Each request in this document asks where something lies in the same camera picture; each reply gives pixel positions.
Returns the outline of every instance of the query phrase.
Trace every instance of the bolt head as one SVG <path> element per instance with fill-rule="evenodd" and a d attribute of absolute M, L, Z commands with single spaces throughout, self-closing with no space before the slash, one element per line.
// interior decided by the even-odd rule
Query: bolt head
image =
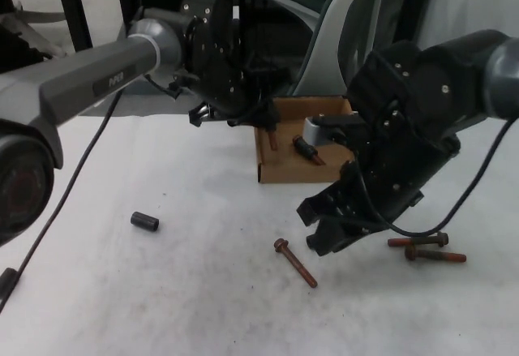
<path fill-rule="evenodd" d="M 440 239 L 438 241 L 438 245 L 440 246 L 440 248 L 448 244 L 448 234 L 438 232 L 437 235 L 438 235 L 438 238 Z"/>
<path fill-rule="evenodd" d="M 284 247 L 287 247 L 288 245 L 289 245 L 288 241 L 286 241 L 284 238 L 279 238 L 274 243 L 274 248 L 276 249 L 276 252 L 279 253 L 279 252 L 281 252 L 281 249 L 283 249 Z"/>
<path fill-rule="evenodd" d="M 416 260 L 416 248 L 414 245 L 408 245 L 405 247 L 405 258 L 409 261 Z"/>

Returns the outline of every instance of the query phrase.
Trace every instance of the gray chair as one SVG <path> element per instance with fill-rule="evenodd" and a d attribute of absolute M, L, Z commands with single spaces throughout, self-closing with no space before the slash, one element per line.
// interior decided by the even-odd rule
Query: gray chair
<path fill-rule="evenodd" d="M 286 95 L 344 95 L 373 48 L 381 0 L 273 0 L 313 30 Z"/>

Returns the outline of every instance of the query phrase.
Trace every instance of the screw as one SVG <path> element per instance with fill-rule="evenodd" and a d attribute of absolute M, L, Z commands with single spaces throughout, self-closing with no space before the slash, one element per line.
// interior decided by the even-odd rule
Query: screw
<path fill-rule="evenodd" d="M 405 257 L 407 260 L 416 260 L 417 257 L 423 257 L 429 260 L 439 261 L 450 261 L 453 263 L 464 263 L 467 261 L 467 256 L 460 255 L 459 253 L 446 253 L 438 251 L 425 251 L 422 249 L 416 249 L 414 245 L 408 245 L 405 247 Z"/>
<path fill-rule="evenodd" d="M 292 251 L 288 247 L 289 242 L 280 238 L 276 240 L 274 243 L 274 248 L 276 248 L 277 253 L 282 253 L 286 259 L 294 266 L 294 268 L 299 272 L 302 278 L 307 281 L 308 285 L 314 289 L 317 287 L 317 281 L 315 281 L 314 277 L 308 272 L 306 268 L 301 264 L 297 257 L 292 253 Z"/>
<path fill-rule="evenodd" d="M 268 131 L 268 143 L 270 144 L 270 149 L 272 151 L 277 150 L 277 136 L 275 131 Z"/>
<path fill-rule="evenodd" d="M 415 237 L 415 238 L 390 238 L 388 245 L 390 247 L 406 247 L 408 245 L 426 245 L 438 244 L 441 248 L 448 244 L 448 235 L 439 232 L 436 236 Z"/>

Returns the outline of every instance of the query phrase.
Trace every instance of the black cylindrical spacer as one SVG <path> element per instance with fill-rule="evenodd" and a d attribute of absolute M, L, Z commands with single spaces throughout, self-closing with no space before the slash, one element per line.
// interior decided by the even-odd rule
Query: black cylindrical spacer
<path fill-rule="evenodd" d="M 11 290 L 12 284 L 16 281 L 18 273 L 13 268 L 6 268 L 3 274 L 0 276 L 0 300 L 4 299 L 9 290 Z"/>
<path fill-rule="evenodd" d="M 294 143 L 295 150 L 305 159 L 312 160 L 317 155 L 317 149 L 307 143 L 300 135 L 296 135 L 292 142 Z"/>
<path fill-rule="evenodd" d="M 141 212 L 134 212 L 131 215 L 131 224 L 150 232 L 156 232 L 159 227 L 159 220 Z"/>

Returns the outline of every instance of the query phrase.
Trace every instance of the wall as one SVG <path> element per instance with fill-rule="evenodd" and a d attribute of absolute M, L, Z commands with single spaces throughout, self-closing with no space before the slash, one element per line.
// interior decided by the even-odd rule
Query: wall
<path fill-rule="evenodd" d="M 419 44 L 425 48 L 484 28 L 519 36 L 519 0 L 431 0 Z"/>

